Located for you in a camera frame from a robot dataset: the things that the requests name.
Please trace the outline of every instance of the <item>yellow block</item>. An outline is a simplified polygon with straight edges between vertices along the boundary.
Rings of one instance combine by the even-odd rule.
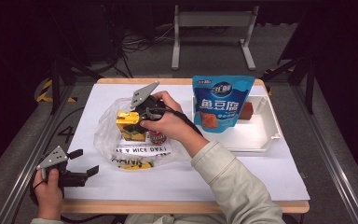
[[[118,111],[116,125],[121,131],[121,135],[126,141],[139,141],[144,142],[146,140],[146,133],[128,132],[124,128],[138,123],[139,115],[137,112],[125,112]]]

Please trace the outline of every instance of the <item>metal frame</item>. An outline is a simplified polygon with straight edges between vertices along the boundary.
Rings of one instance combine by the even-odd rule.
[[[62,102],[65,102],[66,99],[70,97],[70,94],[73,90],[73,86],[66,86],[62,93]],[[60,114],[64,108],[65,104],[60,104],[57,108],[57,111],[54,115],[51,115],[48,118],[48,121],[34,146],[34,149],[25,163],[24,167],[17,178],[15,185],[13,186],[12,191],[10,192],[4,206],[0,212],[0,224],[1,223],[13,223],[14,217],[17,215],[18,206],[21,204],[22,197],[25,194],[26,190],[28,189],[27,186],[31,180],[34,168],[36,167],[39,159],[41,158],[42,154],[44,153],[44,149],[48,144],[48,139],[54,132],[54,128],[56,127],[57,123],[59,122]]]
[[[254,7],[253,11],[234,11],[234,12],[204,12],[204,11],[183,11],[179,12],[179,6],[175,6],[174,14],[174,43],[172,53],[172,70],[179,69],[180,55],[180,39],[179,27],[196,27],[196,26],[238,26],[246,27],[246,37],[240,39],[241,49],[248,64],[249,70],[255,70],[255,62],[251,51],[249,50],[249,42],[255,27],[255,19],[257,18],[258,7]]]
[[[305,96],[301,88],[298,86],[293,86],[292,91],[317,139],[324,163],[326,164],[330,175],[336,184],[338,193],[341,195],[342,201],[347,207],[348,213],[350,214],[353,223],[358,223],[358,199],[351,187],[351,184],[348,181],[348,178],[346,177],[341,166],[339,165],[333,149],[325,142],[318,121],[312,114],[310,114],[309,109],[304,104]]]

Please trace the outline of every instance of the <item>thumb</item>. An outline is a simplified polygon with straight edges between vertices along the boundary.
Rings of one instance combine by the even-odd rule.
[[[48,186],[49,187],[58,187],[59,173],[57,169],[52,169],[48,174]]]

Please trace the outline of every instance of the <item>white plastic container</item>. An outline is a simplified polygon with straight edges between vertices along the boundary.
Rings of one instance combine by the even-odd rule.
[[[249,95],[254,114],[250,120],[238,119],[234,127],[222,133],[207,133],[198,128],[208,140],[216,140],[237,156],[254,155],[250,152],[266,152],[273,141],[282,137],[282,131],[269,97],[266,95]]]

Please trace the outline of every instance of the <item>snack package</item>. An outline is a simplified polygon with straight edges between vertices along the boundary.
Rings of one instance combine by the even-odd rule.
[[[250,76],[193,77],[194,123],[209,133],[234,127],[254,82]]]

